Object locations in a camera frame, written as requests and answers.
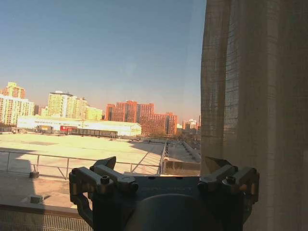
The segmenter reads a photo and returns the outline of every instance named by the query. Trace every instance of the low white building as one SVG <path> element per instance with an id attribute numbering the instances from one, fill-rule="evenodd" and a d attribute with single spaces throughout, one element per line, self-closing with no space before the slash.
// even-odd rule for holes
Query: low white building
<path id="1" fill-rule="evenodd" d="M 104 120 L 80 120 L 50 116 L 20 116 L 17 128 L 35 129 L 37 126 L 51 126 L 53 131 L 61 131 L 66 127 L 116 131 L 118 136 L 141 135 L 141 125 L 138 123 L 104 121 Z"/>

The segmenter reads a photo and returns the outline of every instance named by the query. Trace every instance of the sheer curtain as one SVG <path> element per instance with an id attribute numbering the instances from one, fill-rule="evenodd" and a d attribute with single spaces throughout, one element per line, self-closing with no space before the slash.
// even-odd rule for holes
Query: sheer curtain
<path id="1" fill-rule="evenodd" d="M 308 1 L 207 0 L 205 156 L 260 172 L 245 230 L 308 230 Z"/>

